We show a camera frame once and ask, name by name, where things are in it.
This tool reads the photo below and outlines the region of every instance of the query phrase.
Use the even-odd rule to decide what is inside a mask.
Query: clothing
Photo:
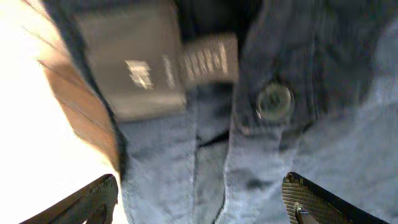
[[[46,3],[99,96],[67,15],[127,2]],[[186,41],[237,33],[239,82],[192,89],[182,114],[115,125],[126,140],[129,223],[288,223],[280,190],[288,172],[387,222],[398,218],[397,1],[264,0],[253,4],[258,13],[238,1],[178,5]],[[285,119],[258,116],[270,83],[294,96]]]

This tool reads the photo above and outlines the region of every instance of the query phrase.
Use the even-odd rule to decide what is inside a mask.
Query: clothing tag
[[[238,81],[238,41],[235,35],[214,35],[189,43],[180,57],[187,88],[213,82]]]
[[[181,40],[171,1],[79,15],[86,59],[116,119],[153,118],[183,110]]]

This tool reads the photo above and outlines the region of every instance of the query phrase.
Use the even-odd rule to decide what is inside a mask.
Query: small brown tag
[[[238,41],[233,34],[214,35],[188,43],[180,58],[187,88],[215,82],[238,81]]]

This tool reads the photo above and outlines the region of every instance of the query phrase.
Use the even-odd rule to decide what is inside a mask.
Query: dark green button
[[[257,99],[257,113],[261,119],[278,121],[288,118],[293,108],[292,93],[286,86],[278,83],[268,84]]]

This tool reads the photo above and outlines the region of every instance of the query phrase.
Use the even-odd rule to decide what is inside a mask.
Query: button
[[[261,119],[278,121],[288,118],[293,108],[292,92],[278,83],[268,84],[257,99],[257,114]]]

